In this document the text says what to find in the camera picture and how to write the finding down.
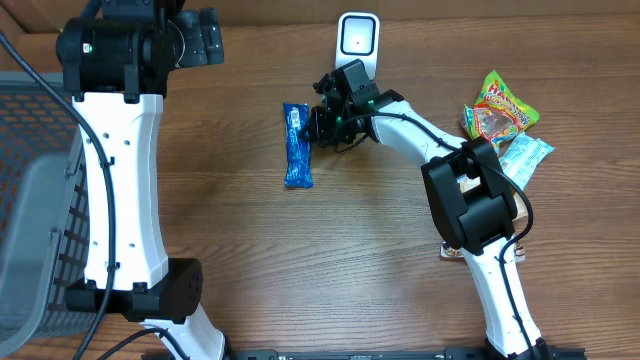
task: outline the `blue wrapper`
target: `blue wrapper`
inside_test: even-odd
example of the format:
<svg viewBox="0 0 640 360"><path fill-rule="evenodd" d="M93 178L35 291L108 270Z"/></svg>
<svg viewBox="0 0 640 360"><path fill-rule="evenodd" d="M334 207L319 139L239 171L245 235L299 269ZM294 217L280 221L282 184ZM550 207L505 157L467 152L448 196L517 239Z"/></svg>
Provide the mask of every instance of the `blue wrapper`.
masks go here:
<svg viewBox="0 0 640 360"><path fill-rule="evenodd" d="M284 184L288 187L313 187L311 178L311 144L300 140L298 133L309 121L309 105L282 104L287 124L287 176Z"/></svg>

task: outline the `gray basket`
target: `gray basket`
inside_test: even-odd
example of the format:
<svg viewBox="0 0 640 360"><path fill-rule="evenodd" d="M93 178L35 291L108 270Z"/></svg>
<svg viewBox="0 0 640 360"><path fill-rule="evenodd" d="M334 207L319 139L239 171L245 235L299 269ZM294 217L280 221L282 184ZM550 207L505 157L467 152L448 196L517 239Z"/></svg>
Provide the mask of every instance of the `gray basket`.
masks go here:
<svg viewBox="0 0 640 360"><path fill-rule="evenodd" d="M61 88L59 74L45 78ZM77 126L26 74L0 73L0 357L88 329L94 314L64 306L88 237Z"/></svg>

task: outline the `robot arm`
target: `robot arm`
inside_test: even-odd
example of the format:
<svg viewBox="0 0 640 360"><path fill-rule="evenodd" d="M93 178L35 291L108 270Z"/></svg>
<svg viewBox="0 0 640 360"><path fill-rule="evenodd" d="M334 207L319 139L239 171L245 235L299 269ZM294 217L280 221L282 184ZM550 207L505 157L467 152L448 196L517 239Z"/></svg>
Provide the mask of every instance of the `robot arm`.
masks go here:
<svg viewBox="0 0 640 360"><path fill-rule="evenodd" d="M505 181L485 168L502 171L491 145L443 132L392 90L380 94L359 60L327 74L314 88L324 95L325 107L312 109L310 126L301 136L337 146L364 132L421 168L434 223L450 246L462 248L471 269L486 317L488 347L497 358L528 356L529 345L514 318L497 260L514 233L515 204ZM481 185L461 193L457 179L462 175L480 176ZM527 308L513 246L506 250L504 270L528 342L541 353L538 347L545 346L544 341Z"/></svg>
<svg viewBox="0 0 640 360"><path fill-rule="evenodd" d="M225 338L199 304L200 262L167 256L158 219L156 147L168 74L224 58L215 10L181 11L183 4L103 1L103 19L71 19L58 37L65 90L110 159L99 161L83 131L91 244L84 278L66 289L65 304L100 314L106 298L107 313L165 329L189 358L220 360ZM105 166L117 209L110 297ZM182 358L167 336L162 340Z"/></svg>
<svg viewBox="0 0 640 360"><path fill-rule="evenodd" d="M457 148L460 148L461 144L465 142L464 139L449 135L420 117L406 100L393 102L381 108L379 112L404 114L416 119L436 136ZM418 167L422 167L436 157L444 158L451 153L451 150L438 145L432 137L425 134L416 125L401 119L374 116L371 118L371 124L378 142L395 149ZM504 357L509 354L522 354L528 350L519 325L513 317L513 310L507 300L500 264L496 260L506 242L507 239L504 237L493 241L482 249L482 255L475 255L464 248L462 249L462 254L469 265L484 309L487 321L487 339ZM514 246L511 245L510 249L506 251L505 269L520 317L526 327L527 336L531 344L535 344L541 334L527 308L515 265Z"/></svg>

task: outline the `white arm link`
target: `white arm link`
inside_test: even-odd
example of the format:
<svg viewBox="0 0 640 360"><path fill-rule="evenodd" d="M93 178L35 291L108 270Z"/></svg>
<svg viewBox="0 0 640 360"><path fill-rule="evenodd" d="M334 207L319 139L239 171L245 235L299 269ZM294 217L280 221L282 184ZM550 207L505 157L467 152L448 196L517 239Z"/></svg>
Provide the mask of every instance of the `white arm link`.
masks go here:
<svg viewBox="0 0 640 360"><path fill-rule="evenodd" d="M393 102L380 110L383 113L404 114L420 121L436 136L455 147L460 147L465 140L449 135L418 115L408 102ZM417 167L428 163L436 156L445 157L451 150L439 146L429 135L414 124L385 116L372 118L373 130L381 144L390 146L400 152Z"/></svg>
<svg viewBox="0 0 640 360"><path fill-rule="evenodd" d="M484 253L480 256L473 255L462 249L462 255L467 264L469 264L473 282L476 284L480 302L482 302L482 308L484 309L484 315L487 320L487 338L491 345L504 357L513 353L521 354L528 350L527 343L520 331L520 326L514 318L513 309L507 297L507 289L500 271L500 263L497 260L506 243L507 240L505 238L500 238L485 246L483 248ZM505 270L513 299L524 323L529 341L532 345L535 345L541 334L531 318L524 298L522 284L516 268L514 246L515 244L511 245L505 252Z"/></svg>
<svg viewBox="0 0 640 360"><path fill-rule="evenodd" d="M156 144L163 111L161 95L140 95L137 104L126 104L118 93L85 93L73 106L100 139L110 167L116 205L115 290L129 291L132 284L150 289L167 274L168 258L158 223ZM107 282L107 195L98 154L82 132L87 166L91 243L85 280L99 289Z"/></svg>

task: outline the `colorful candy bag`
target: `colorful candy bag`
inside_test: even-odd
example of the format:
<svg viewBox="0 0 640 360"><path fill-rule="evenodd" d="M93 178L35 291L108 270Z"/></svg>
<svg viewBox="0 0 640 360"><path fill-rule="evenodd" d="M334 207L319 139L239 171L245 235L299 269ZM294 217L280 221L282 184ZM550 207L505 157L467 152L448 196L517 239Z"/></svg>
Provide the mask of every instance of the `colorful candy bag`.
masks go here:
<svg viewBox="0 0 640 360"><path fill-rule="evenodd" d="M513 96L494 70L485 78L475 105L464 106L460 123L472 139L482 136L498 152L503 142L516 137L539 118L534 108Z"/></svg>

